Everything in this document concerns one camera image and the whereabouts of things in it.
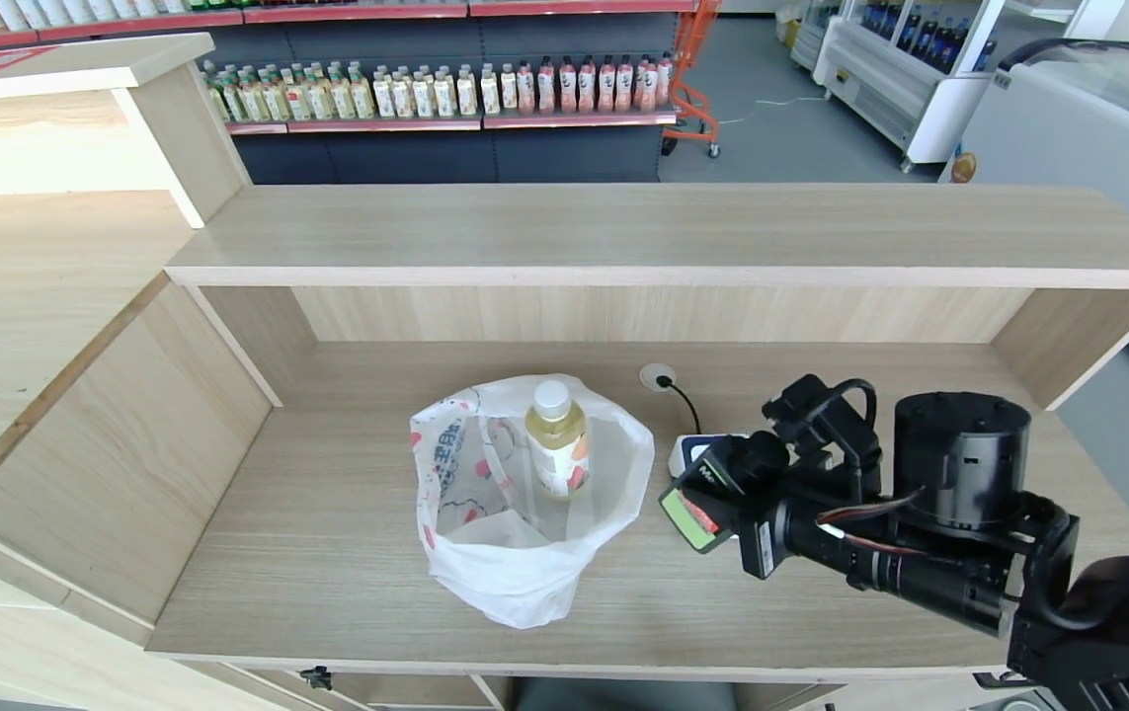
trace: bottle label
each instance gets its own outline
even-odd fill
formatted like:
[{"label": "bottle label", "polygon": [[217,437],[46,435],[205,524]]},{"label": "bottle label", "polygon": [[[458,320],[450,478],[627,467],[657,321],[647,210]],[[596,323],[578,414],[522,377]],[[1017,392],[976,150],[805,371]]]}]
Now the bottle label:
[{"label": "bottle label", "polygon": [[212,105],[213,107],[217,107],[217,113],[221,116],[222,123],[229,123],[230,114],[226,112],[226,103],[225,99],[221,99],[220,90],[213,89],[213,87],[210,86],[209,96],[212,98]]},{"label": "bottle label", "polygon": [[501,107],[516,107],[516,82],[509,74],[501,76]]},{"label": "bottle label", "polygon": [[377,82],[375,85],[375,103],[379,106],[379,117],[393,117],[393,93],[388,85]]},{"label": "bottle label", "polygon": [[230,108],[230,117],[233,117],[238,123],[244,123],[245,116],[244,108],[239,104],[239,93],[236,93],[231,87],[226,87],[226,106]]},{"label": "bottle label", "polygon": [[370,90],[367,90],[365,82],[359,81],[352,87],[352,112],[359,118],[369,118],[375,115],[375,104],[370,99]]},{"label": "bottle label", "polygon": [[265,90],[265,107],[270,109],[270,117],[275,122],[286,122],[288,120],[288,102],[280,95],[277,89]]},{"label": "bottle label", "polygon": [[357,114],[352,108],[352,96],[349,95],[348,87],[331,87],[331,98],[335,100],[335,114],[342,118],[352,118]]},{"label": "bottle label", "polygon": [[248,109],[248,120],[252,122],[264,122],[265,116],[262,116],[261,105],[256,103],[256,91],[252,89],[245,89],[243,93],[244,107]]},{"label": "bottle label", "polygon": [[481,80],[481,100],[488,114],[497,114],[501,108],[498,106],[498,85],[492,78]]},{"label": "bottle label", "polygon": [[450,86],[446,81],[438,81],[434,86],[434,90],[437,91],[437,116],[453,116],[454,98],[450,96]]},{"label": "bottle label", "polygon": [[288,106],[292,107],[292,115],[297,121],[305,122],[310,117],[310,103],[298,86],[288,89]]},{"label": "bottle label", "polygon": [[546,494],[568,499],[590,479],[589,433],[583,433],[577,441],[559,449],[548,449],[533,437],[528,438],[528,446],[533,451],[533,468],[537,472],[537,481],[544,486]]},{"label": "bottle label", "polygon": [[310,105],[314,107],[314,117],[317,121],[325,122],[331,117],[331,106],[327,104],[326,90],[323,86],[314,85],[310,87]]},{"label": "bottle label", "polygon": [[428,84],[423,81],[414,82],[414,107],[419,109],[421,118],[432,116],[432,97],[429,96]]},{"label": "bottle label", "polygon": [[464,116],[478,115],[478,94],[475,87],[469,82],[460,85],[460,114]]}]

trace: black bracket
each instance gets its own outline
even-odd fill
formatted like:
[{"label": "black bracket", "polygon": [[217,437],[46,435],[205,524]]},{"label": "black bracket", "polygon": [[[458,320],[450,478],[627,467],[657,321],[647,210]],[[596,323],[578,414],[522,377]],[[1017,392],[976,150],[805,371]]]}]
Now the black bracket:
[{"label": "black bracket", "polygon": [[975,679],[975,685],[981,688],[1033,688],[1038,687],[1032,681],[1019,676],[1019,678],[1007,678],[1008,676],[1016,676],[1015,672],[1004,672],[998,678],[994,675],[988,674],[988,672],[975,672],[972,678]]},{"label": "black bracket", "polygon": [[301,678],[310,683],[310,688],[325,688],[331,692],[331,672],[326,667],[313,667],[301,672]]}]

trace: white cable on floor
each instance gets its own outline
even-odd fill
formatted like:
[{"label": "white cable on floor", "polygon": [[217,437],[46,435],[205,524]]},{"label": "white cable on floor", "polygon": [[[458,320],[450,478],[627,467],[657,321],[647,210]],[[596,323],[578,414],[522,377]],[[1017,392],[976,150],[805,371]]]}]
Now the white cable on floor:
[{"label": "white cable on floor", "polygon": [[[794,96],[794,98],[790,98],[788,100],[770,100],[765,98],[759,98],[754,100],[754,104],[755,105],[762,104],[765,105],[767,107],[788,107],[788,105],[798,103],[798,100],[826,100],[826,98],[822,98],[822,96]],[[754,108],[753,112],[749,112],[749,116],[742,118],[730,118],[730,121],[727,122],[718,122],[718,125],[737,124],[739,122],[749,121],[749,118],[756,115],[758,115],[758,109]]]}]

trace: gray floor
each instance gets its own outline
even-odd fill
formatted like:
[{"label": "gray floor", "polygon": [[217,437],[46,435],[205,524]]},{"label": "gray floor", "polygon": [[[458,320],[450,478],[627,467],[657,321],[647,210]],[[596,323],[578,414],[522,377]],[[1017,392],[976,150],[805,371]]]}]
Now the gray floor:
[{"label": "gray floor", "polygon": [[[935,182],[940,166],[898,169],[893,143],[797,67],[772,18],[719,18],[686,82],[712,104],[723,153],[679,141],[659,163],[665,182]],[[758,100],[795,100],[786,106]]]}]

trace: refrigerator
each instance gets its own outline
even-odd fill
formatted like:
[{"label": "refrigerator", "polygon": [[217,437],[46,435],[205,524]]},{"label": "refrigerator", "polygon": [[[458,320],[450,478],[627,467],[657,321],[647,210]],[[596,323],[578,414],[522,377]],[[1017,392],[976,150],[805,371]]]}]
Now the refrigerator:
[{"label": "refrigerator", "polygon": [[1129,209],[1129,42],[1035,42],[1000,61],[940,182],[1101,190]]}]

